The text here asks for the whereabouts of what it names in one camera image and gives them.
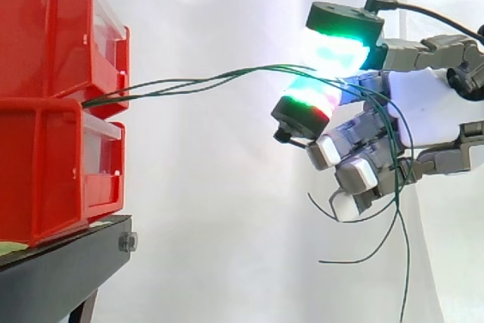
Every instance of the black cable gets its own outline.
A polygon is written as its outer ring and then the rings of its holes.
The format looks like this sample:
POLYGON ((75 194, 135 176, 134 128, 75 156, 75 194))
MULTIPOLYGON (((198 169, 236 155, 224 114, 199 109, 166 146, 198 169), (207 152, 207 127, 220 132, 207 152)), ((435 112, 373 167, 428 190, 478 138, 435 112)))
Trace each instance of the black cable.
POLYGON ((431 11, 430 9, 422 8, 419 7, 418 5, 413 5, 413 4, 407 4, 407 3, 401 3, 397 2, 396 7, 398 9, 405 9, 406 11, 414 11, 416 13, 424 14, 427 15, 428 17, 431 17, 433 19, 437 19, 441 21, 444 24, 447 24, 448 26, 451 26, 452 28, 458 30, 459 32, 465 34, 466 36, 469 36, 471 38, 474 38, 478 40, 482 45, 484 45, 484 37, 481 36, 479 33, 476 33, 465 26, 455 22, 454 20, 447 18, 444 15, 441 15, 435 11, 431 11))
POLYGON ((301 143, 300 141, 294 140, 294 139, 289 139, 287 142, 288 144, 294 145, 295 147, 301 148, 301 149, 306 149, 306 144, 301 143))

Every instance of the dark green wire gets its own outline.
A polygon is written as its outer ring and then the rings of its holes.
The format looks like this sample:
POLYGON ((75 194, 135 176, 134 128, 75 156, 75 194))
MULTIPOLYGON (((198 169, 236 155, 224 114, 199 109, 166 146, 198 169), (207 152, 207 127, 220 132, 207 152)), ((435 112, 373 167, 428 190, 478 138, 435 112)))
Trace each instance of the dark green wire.
POLYGON ((321 79, 321 78, 318 78, 317 76, 313 76, 310 73, 306 73, 304 71, 301 71, 301 70, 313 71, 313 69, 311 69, 309 67, 292 65, 292 64, 274 64, 274 65, 268 65, 268 66, 263 66, 263 67, 249 67, 249 68, 245 68, 245 69, 234 70, 234 71, 230 71, 230 72, 227 72, 227 73, 222 73, 218 76, 209 77, 209 78, 205 78, 205 79, 163 79, 163 80, 146 82, 146 83, 143 83, 143 84, 130 86, 128 88, 118 90, 116 92, 111 92, 110 94, 105 94, 105 95, 103 95, 99 98, 95 98, 95 99, 92 99, 90 101, 86 101, 83 104, 83 106, 86 107, 86 108, 87 107, 97 107, 97 106, 101 106, 101 105, 104 105, 104 104, 112 104, 112 103, 121 102, 121 101, 135 100, 135 99, 138 99, 138 98, 167 96, 167 95, 187 95, 187 94, 191 94, 191 93, 196 93, 196 92, 206 91, 206 90, 209 90, 209 89, 214 89, 215 87, 218 87, 218 86, 223 85, 227 82, 230 82, 233 79, 236 79, 238 77, 241 77, 241 76, 246 75, 248 73, 252 73, 252 72, 257 71, 257 70, 270 70, 270 71, 276 71, 276 72, 282 72, 282 73, 291 73, 291 74, 295 74, 295 75, 299 75, 299 76, 317 79, 317 80, 319 80, 323 83, 326 83, 326 84, 328 84, 332 87, 335 87, 335 88, 341 90, 342 92, 347 92, 351 95, 354 95, 354 96, 362 99, 363 101, 368 102, 379 113, 380 117, 382 118, 383 124, 385 125, 386 132, 389 136, 390 153, 391 153, 391 156, 392 156, 393 168, 395 170, 394 175, 395 175, 395 190, 396 191, 395 191, 395 197, 390 201, 390 203, 388 203, 380 212, 375 213, 373 216, 370 216, 370 217, 371 218, 375 217, 377 214, 380 214, 387 207, 389 207, 389 205, 391 203, 395 202, 396 213, 393 217, 393 220, 390 224, 390 227, 387 230, 387 233, 383 237, 380 244, 377 246, 377 248, 370 255, 366 256, 365 258, 359 259, 359 260, 353 260, 353 261, 340 261, 340 262, 320 260, 320 262, 321 263, 330 263, 330 264, 356 264, 356 263, 359 263, 359 262, 367 261, 372 256, 374 256, 374 254, 376 254, 380 250, 380 248, 383 246, 383 244, 386 242, 386 239, 389 237, 389 234, 392 231, 392 229, 395 225, 395 222, 396 222, 396 218, 398 216, 402 221, 402 227, 403 227, 403 230, 404 230, 405 242, 407 244, 407 274, 406 274, 406 278, 405 278, 405 291, 404 291, 404 298, 403 298, 403 302, 402 302, 402 310, 401 310, 401 314, 400 314, 400 321, 402 321, 403 315, 404 315, 404 312, 405 312, 406 299, 407 299, 407 295, 408 295, 410 248, 409 248, 409 240, 408 240, 408 234, 407 234, 407 231, 406 231, 405 223, 404 223, 402 214, 401 214, 400 209, 399 209, 399 204, 400 204, 399 195, 400 195, 400 192, 402 191, 402 189, 406 186, 406 183, 408 181, 408 177, 410 176, 411 171, 412 171, 412 162, 413 162, 413 159, 414 159, 414 144, 413 144, 411 132, 410 132, 410 129, 408 127, 408 124, 406 122, 405 117, 403 116, 400 109, 390 99, 388 99, 385 95, 374 92, 373 90, 367 89, 367 88, 360 86, 360 85, 346 84, 345 82, 341 82, 341 81, 337 81, 337 80, 336 81, 330 81, 330 80, 326 80, 326 79, 321 79), (217 79, 223 79, 223 80, 220 81, 220 82, 216 82, 212 85, 203 87, 201 89, 173 92, 176 89, 182 89, 182 88, 187 87, 187 86, 198 85, 198 84, 201 84, 201 83, 210 82, 210 81, 217 80, 217 79), (119 94, 121 92, 130 91, 130 90, 137 89, 137 88, 144 87, 144 86, 148 86, 148 85, 156 85, 156 84, 168 83, 168 82, 184 82, 184 84, 171 86, 171 87, 168 87, 166 89, 158 90, 158 91, 155 91, 155 92, 149 92, 147 94, 142 94, 142 95, 127 95, 127 96, 121 96, 121 97, 118 97, 118 98, 109 98, 109 96, 119 94), (359 95, 356 92, 351 92, 347 88, 343 88, 340 85, 345 85, 347 87, 352 87, 354 89, 357 89, 357 90, 360 91, 361 94, 359 95), (385 100, 388 104, 391 104, 396 109, 397 113, 399 113, 400 117, 402 118, 402 121, 405 125, 405 128, 408 131, 408 135, 409 135, 409 138, 411 140, 411 161, 412 162, 411 162, 411 165, 410 165, 409 173, 406 175, 405 180, 403 181, 401 187, 399 186, 399 175, 398 175, 398 172, 397 172, 399 166, 398 166, 398 156, 397 156, 397 152, 396 152, 396 149, 397 149, 396 136, 394 134, 393 128, 391 127, 391 122, 389 120, 388 114, 385 112, 383 107, 376 101, 376 99, 372 95, 376 95, 377 97, 385 100))

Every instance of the stacked red bins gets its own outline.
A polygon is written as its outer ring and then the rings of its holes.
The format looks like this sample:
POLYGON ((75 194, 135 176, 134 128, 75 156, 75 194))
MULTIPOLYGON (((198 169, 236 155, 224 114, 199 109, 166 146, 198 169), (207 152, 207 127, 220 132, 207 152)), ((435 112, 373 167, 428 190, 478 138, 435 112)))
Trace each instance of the stacked red bins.
POLYGON ((0 0, 0 241, 35 246, 123 207, 129 31, 104 0, 0 0))

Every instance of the black shelf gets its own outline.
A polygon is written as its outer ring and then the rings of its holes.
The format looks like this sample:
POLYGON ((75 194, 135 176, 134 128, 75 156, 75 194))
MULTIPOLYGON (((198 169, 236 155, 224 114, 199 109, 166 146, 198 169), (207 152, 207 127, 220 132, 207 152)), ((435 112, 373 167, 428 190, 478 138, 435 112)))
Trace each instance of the black shelf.
POLYGON ((41 247, 0 257, 0 320, 55 323, 95 296, 129 261, 119 240, 132 232, 131 216, 109 216, 103 225, 41 247))

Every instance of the bolt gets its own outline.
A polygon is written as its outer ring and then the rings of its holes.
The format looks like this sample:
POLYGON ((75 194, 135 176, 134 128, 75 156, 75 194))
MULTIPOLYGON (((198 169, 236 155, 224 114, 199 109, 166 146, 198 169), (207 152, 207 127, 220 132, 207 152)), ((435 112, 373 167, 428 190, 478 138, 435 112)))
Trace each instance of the bolt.
POLYGON ((136 232, 123 232, 119 236, 119 251, 132 253, 138 248, 138 234, 136 232))

